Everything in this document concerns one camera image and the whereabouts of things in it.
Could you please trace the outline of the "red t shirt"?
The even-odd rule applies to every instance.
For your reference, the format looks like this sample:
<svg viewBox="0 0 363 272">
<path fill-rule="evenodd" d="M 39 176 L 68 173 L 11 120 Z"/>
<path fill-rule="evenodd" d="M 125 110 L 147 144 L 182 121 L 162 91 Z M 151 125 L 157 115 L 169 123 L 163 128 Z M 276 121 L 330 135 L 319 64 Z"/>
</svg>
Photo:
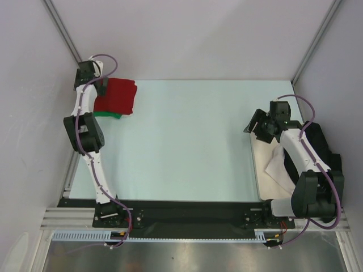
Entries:
<svg viewBox="0 0 363 272">
<path fill-rule="evenodd" d="M 109 78 L 105 96 L 98 96 L 94 112 L 112 112 L 121 114 L 121 92 L 126 86 L 136 85 L 135 80 Z"/>
</svg>

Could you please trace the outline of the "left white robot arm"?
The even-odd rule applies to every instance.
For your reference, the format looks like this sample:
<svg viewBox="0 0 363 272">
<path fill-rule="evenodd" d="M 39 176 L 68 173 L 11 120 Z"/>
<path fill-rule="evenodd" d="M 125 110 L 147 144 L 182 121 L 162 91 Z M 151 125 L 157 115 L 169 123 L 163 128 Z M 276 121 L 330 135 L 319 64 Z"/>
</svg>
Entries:
<svg viewBox="0 0 363 272">
<path fill-rule="evenodd" d="M 95 100 L 105 95 L 107 83 L 102 62 L 93 57 L 80 62 L 74 82 L 75 106 L 63 123 L 73 150 L 81 155 L 91 175 L 96 194 L 95 221 L 106 220 L 117 227 L 125 221 L 125 210 L 104 174 L 100 150 L 105 139 L 94 115 Z"/>
</svg>

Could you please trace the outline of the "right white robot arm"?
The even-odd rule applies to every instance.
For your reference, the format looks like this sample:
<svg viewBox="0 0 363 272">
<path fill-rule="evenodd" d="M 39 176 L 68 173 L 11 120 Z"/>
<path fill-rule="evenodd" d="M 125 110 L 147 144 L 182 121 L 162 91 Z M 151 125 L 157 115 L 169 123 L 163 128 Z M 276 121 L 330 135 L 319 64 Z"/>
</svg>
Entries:
<svg viewBox="0 0 363 272">
<path fill-rule="evenodd" d="M 290 156 L 298 173 L 291 197 L 269 199 L 269 209 L 262 212 L 262 222 L 275 227 L 282 217 L 339 218 L 344 176 L 333 171 L 310 144 L 303 124 L 291 119 L 287 101 L 271 101 L 269 111 L 257 109 L 244 129 L 257 140 L 276 140 Z"/>
</svg>

